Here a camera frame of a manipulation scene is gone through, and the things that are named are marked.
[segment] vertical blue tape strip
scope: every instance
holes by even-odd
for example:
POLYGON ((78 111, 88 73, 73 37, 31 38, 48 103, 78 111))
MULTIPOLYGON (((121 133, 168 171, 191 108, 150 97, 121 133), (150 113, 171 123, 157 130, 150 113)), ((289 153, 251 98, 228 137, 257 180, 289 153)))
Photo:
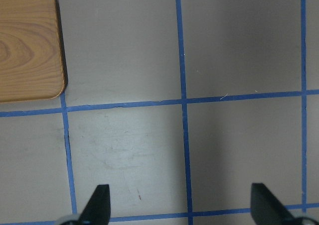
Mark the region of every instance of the vertical blue tape strip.
POLYGON ((70 140, 69 140, 69 119, 68 119, 68 112, 66 108, 65 92, 61 94, 60 98, 61 98, 62 116, 63 116, 63 125, 64 125, 66 165, 67 165, 68 177, 69 177, 71 206, 72 206, 72 213, 76 214, 77 208, 76 208, 75 187, 74 187, 72 158, 71 158, 71 147, 70 147, 70 140))
POLYGON ((306 0, 301 0, 301 79, 302 79, 302 210, 307 211, 307 78, 306 0))
POLYGON ((191 196, 191 178, 190 178, 190 156, 188 143, 188 119, 187 119, 187 94, 186 94, 186 72, 184 56, 184 38, 183 24, 181 13, 181 0, 176 0, 177 32, 178 32, 178 49, 179 49, 179 66, 180 66, 180 89, 182 98, 182 117, 184 131, 184 155, 185 155, 185 176, 186 176, 186 193, 187 193, 187 213, 188 225, 193 225, 193 208, 191 196))

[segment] wood grain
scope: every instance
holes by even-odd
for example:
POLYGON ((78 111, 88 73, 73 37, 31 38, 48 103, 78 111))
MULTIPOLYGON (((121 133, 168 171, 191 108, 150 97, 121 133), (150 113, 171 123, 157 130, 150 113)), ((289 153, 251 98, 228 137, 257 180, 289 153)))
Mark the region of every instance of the wood grain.
POLYGON ((58 25, 55 0, 0 0, 0 103, 62 93, 58 25))

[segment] wooden tray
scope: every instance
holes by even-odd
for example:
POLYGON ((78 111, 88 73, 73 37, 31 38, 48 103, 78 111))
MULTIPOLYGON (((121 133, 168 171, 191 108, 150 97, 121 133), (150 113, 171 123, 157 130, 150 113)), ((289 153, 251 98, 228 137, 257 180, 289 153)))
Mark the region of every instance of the wooden tray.
POLYGON ((57 97, 63 61, 55 0, 0 0, 0 103, 57 97))

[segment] white speck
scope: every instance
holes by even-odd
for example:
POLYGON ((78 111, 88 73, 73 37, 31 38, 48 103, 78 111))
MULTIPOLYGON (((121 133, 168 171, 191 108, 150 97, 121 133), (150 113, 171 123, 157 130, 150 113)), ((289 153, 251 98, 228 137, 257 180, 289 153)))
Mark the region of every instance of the white speck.
POLYGON ((224 95, 220 100, 224 99, 226 96, 228 96, 228 93, 226 95, 224 95))

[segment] blue tape grid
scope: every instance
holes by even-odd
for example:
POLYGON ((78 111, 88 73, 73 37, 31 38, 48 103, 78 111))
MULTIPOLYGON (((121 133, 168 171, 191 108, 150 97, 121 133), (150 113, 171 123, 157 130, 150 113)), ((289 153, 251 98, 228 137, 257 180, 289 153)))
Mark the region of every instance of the blue tape grid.
MULTIPOLYGON (((165 100, 160 102, 130 102, 130 103, 115 103, 115 104, 101 104, 101 105, 82 105, 68 107, 65 101, 65 93, 61 95, 61 107, 43 110, 31 111, 14 111, 14 112, 0 112, 0 117, 13 116, 28 116, 39 114, 54 114, 62 113, 64 125, 64 139, 67 156, 67 171, 70 186, 70 198, 72 205, 72 213, 77 213, 75 187, 72 169, 71 148, 68 134, 68 112, 102 110, 111 108, 134 108, 134 107, 150 107, 163 105, 181 105, 182 106, 182 122, 184 130, 184 155, 185 155, 185 175, 186 175, 186 190, 187 190, 187 213, 176 214, 160 214, 160 215, 145 215, 145 216, 131 216, 111 218, 111 222, 124 221, 140 221, 140 220, 156 220, 169 218, 188 218, 188 224, 193 224, 193 217, 200 216, 217 216, 226 214, 244 214, 249 213, 249 208, 219 210, 219 211, 205 211, 193 212, 192 210, 192 196, 191 196, 191 174, 190 174, 190 158, 189 158, 189 144, 188 144, 188 121, 187 121, 187 104, 193 103, 208 103, 208 102, 224 102, 224 101, 240 101, 263 98, 282 98, 282 97, 301 97, 302 98, 302 200, 301 204, 288 205, 288 209, 302 209, 306 212, 308 208, 319 208, 319 203, 307 204, 307 96, 319 95, 319 90, 307 90, 306 77, 306 0, 301 0, 301 78, 302 89, 295 92, 276 92, 276 93, 257 93, 249 95, 233 95, 227 97, 207 97, 207 98, 191 98, 188 99, 186 95, 186 75, 185 75, 185 61, 184 61, 184 46, 183 46, 183 28, 182 28, 182 12, 181 0, 176 0, 176 15, 177 15, 177 29, 178 29, 178 45, 179 45, 179 63, 180 63, 180 81, 181 81, 181 99, 165 100)), ((30 222, 30 223, 12 223, 2 225, 53 225, 53 221, 46 222, 30 222)))

